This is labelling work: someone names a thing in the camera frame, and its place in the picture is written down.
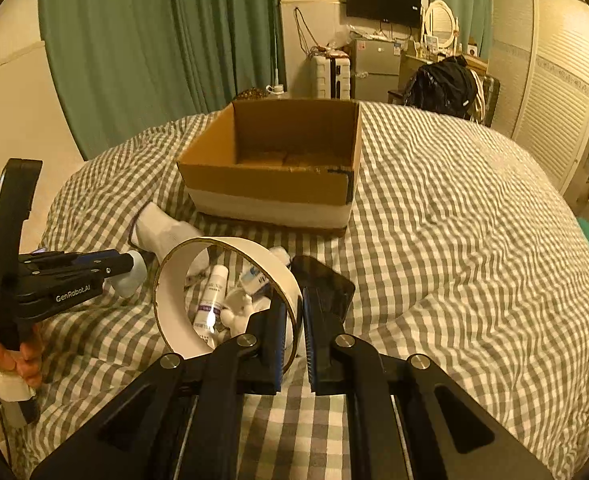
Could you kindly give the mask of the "person's left hand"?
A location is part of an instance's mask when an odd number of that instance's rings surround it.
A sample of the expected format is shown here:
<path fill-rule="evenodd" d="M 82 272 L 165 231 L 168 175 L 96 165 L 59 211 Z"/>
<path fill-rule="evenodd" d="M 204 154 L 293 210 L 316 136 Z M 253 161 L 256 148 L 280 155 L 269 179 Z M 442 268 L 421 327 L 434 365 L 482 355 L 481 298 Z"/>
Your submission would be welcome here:
<path fill-rule="evenodd" d="M 40 324 L 35 324 L 31 335 L 22 342 L 17 353 L 10 352 L 0 343 L 0 370 L 15 372 L 31 388 L 38 389 L 43 380 L 43 350 Z"/>

